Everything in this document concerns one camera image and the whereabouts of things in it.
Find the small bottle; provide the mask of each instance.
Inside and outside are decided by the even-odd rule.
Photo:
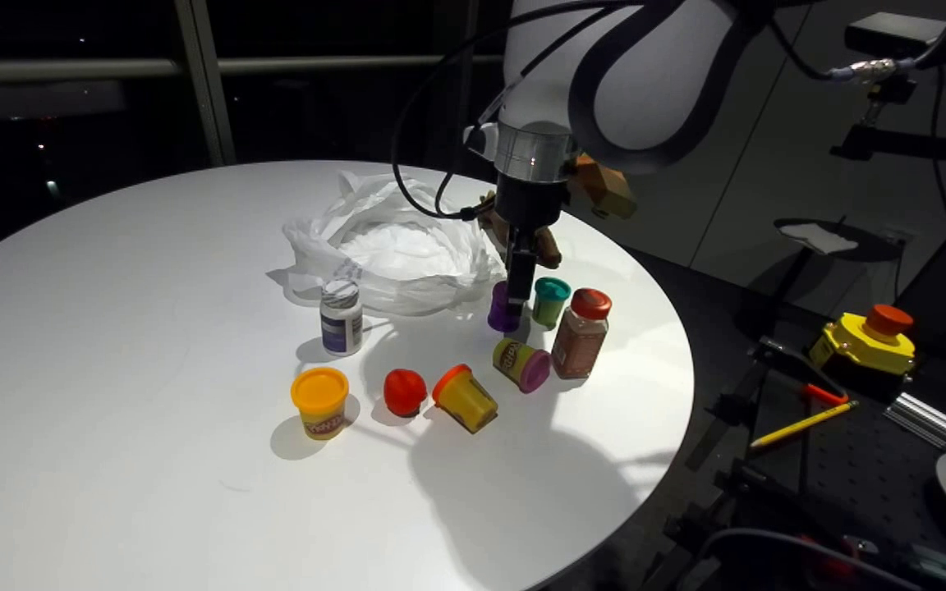
[[[318,328],[324,352],[357,352],[360,350],[360,293],[354,283],[330,283],[318,297]]]
[[[579,288],[551,341],[551,367],[565,381],[589,377],[609,336],[612,300],[599,288]]]
[[[510,309],[510,283],[493,285],[493,309],[486,316],[486,327],[503,336],[519,328],[519,316]]]
[[[555,328],[568,297],[572,297],[568,283],[555,276],[541,276],[537,283],[532,322]]]

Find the white table surface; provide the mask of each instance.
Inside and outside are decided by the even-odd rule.
[[[562,218],[555,276],[612,293],[586,386],[519,393],[486,297],[376,322],[330,359],[282,300],[289,218],[378,164],[245,164],[139,184],[0,245],[0,591],[528,589],[605,542],[688,434],[694,359],[661,285]],[[449,205],[486,184],[456,182]],[[393,421],[387,367],[456,361],[499,402],[476,436]],[[289,381],[336,364],[353,428],[306,442]]]

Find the cable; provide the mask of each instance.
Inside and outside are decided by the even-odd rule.
[[[931,142],[936,144],[940,138],[940,112],[943,112],[943,86],[946,86],[946,71],[936,65],[936,92],[933,92],[933,112],[931,112]],[[933,168],[933,182],[936,182],[936,199],[940,199],[940,206],[943,206],[943,220],[946,220],[946,182],[943,182],[943,168],[940,168],[940,157],[933,152],[931,157],[931,168]],[[946,341],[946,322],[943,328],[936,333],[936,338],[924,341],[924,350],[940,350]]]
[[[933,53],[946,42],[946,27],[936,33],[933,46],[925,46],[925,53],[912,57],[912,61],[900,61],[896,65],[905,74],[920,71],[933,61]]]
[[[925,65],[940,53],[940,46],[946,42],[946,22],[943,22],[943,30],[933,36],[933,42],[920,57],[860,61],[850,65],[814,71],[810,64],[804,64],[797,57],[796,42],[782,33],[782,27],[776,22],[772,14],[768,14],[768,30],[772,30],[776,42],[782,46],[782,53],[802,71],[802,77],[817,80],[817,81],[854,80],[854,77],[884,77],[884,80],[908,77],[908,74]]]
[[[796,30],[796,40],[802,36],[807,16],[810,16],[810,4],[807,4],[804,14],[802,14],[802,22],[797,22],[797,30]],[[711,206],[707,226],[702,226],[702,233],[695,238],[695,248],[694,248],[694,257],[690,257],[688,266],[695,266],[695,260],[701,260],[701,252],[702,252],[702,248],[707,248],[707,238],[711,238],[711,231],[713,231],[713,224],[716,224],[716,215],[722,211],[722,201],[727,201],[727,195],[730,195],[732,184],[735,184],[735,176],[740,176],[740,168],[741,168],[741,157],[749,154],[749,144],[755,142],[755,134],[759,134],[759,130],[762,130],[762,123],[767,123],[767,112],[768,112],[768,106],[772,106],[772,96],[779,92],[782,74],[784,74],[784,64],[779,64],[779,71],[776,71],[776,77],[772,77],[772,86],[768,86],[759,112],[755,112],[755,123],[749,124],[749,134],[741,138],[741,149],[740,149],[740,154],[735,154],[735,161],[732,161],[732,168],[730,168],[730,176],[727,176],[727,184],[722,184],[718,199],[716,199],[713,206]]]
[[[453,170],[444,176],[444,182],[440,182],[440,187],[436,187],[436,199],[435,199],[435,211],[436,211],[440,218],[444,218],[440,201],[444,201],[444,190],[447,190],[449,177],[453,177]]]
[[[908,251],[908,245],[900,245],[900,257],[894,260],[894,303],[900,300],[900,276],[905,276],[905,252]]]
[[[527,65],[519,71],[517,81],[503,86],[503,89],[488,99],[488,106],[481,112],[476,123],[483,124],[488,115],[495,115],[499,106],[503,106],[503,99],[507,99],[522,80],[528,80],[551,53],[560,53],[568,40],[576,40],[579,33],[586,33],[589,27],[596,27],[599,19],[612,16],[615,10],[620,10],[620,8],[605,8],[605,10],[579,19],[579,22],[576,22],[572,30],[565,30],[560,40],[551,40],[540,57],[532,57],[532,64],[527,64]]]
[[[810,436],[802,436],[797,442],[797,496],[807,494],[807,446],[810,446]]]
[[[541,10],[528,10],[528,14],[511,16],[511,19],[507,22],[507,30],[522,27],[522,22],[532,22],[532,19],[560,16],[560,14],[590,10],[590,8],[602,8],[596,16],[589,16],[590,22],[599,22],[605,10],[612,14],[612,10],[618,10],[618,8],[638,8],[638,4],[644,4],[644,0],[555,4],[555,8],[541,8]],[[459,61],[469,46],[476,46],[476,40],[481,40],[481,36],[467,36],[462,42],[456,42],[456,46],[432,71],[432,77],[406,96],[406,102],[405,102],[405,110],[400,110],[400,115],[397,115],[397,123],[393,123],[391,170],[393,170],[393,182],[397,182],[405,201],[406,201],[417,215],[424,215],[424,218],[444,218],[444,220],[474,220],[474,218],[476,218],[474,206],[467,206],[467,211],[459,211],[459,215],[428,211],[424,205],[415,201],[415,195],[406,190],[405,176],[400,176],[400,134],[405,134],[405,130],[406,130],[406,118],[410,118],[415,102],[432,89],[432,81],[435,81],[453,61]],[[548,61],[560,46],[562,46],[562,42],[551,42],[551,46],[541,50],[532,64],[540,65],[540,64]]]
[[[836,552],[836,548],[829,548],[829,544],[814,544],[814,542],[807,542],[807,539],[796,539],[796,536],[782,536],[782,533],[768,533],[768,530],[722,530],[722,533],[716,533],[716,536],[711,536],[711,539],[702,542],[701,558],[711,554],[711,548],[713,548],[716,542],[722,542],[722,539],[768,539],[768,542],[807,548],[807,552],[829,554],[829,558],[836,558],[836,563],[854,564],[854,567],[860,567],[860,572],[867,572],[867,574],[875,574],[875,577],[882,577],[882,581],[887,581],[887,586],[894,586],[894,589],[920,591],[920,586],[905,581],[905,577],[896,577],[896,574],[889,574],[889,572],[884,572],[884,567],[878,567],[878,564],[867,564],[867,563],[860,563],[860,558],[850,558],[850,554]]]
[[[830,71],[825,74],[825,71],[814,71],[810,64],[804,64],[802,53],[796,50],[796,42],[782,33],[782,27],[776,22],[772,14],[768,14],[768,30],[772,30],[776,42],[782,46],[782,53],[784,53],[807,80],[820,80],[820,81],[837,80]]]

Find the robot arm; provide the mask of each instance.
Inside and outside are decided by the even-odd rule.
[[[511,14],[544,8],[560,0],[517,0]],[[511,309],[528,300],[537,238],[568,201],[576,154],[620,170],[684,157],[768,14],[762,0],[615,0],[510,30],[499,118],[469,144],[499,176]]]

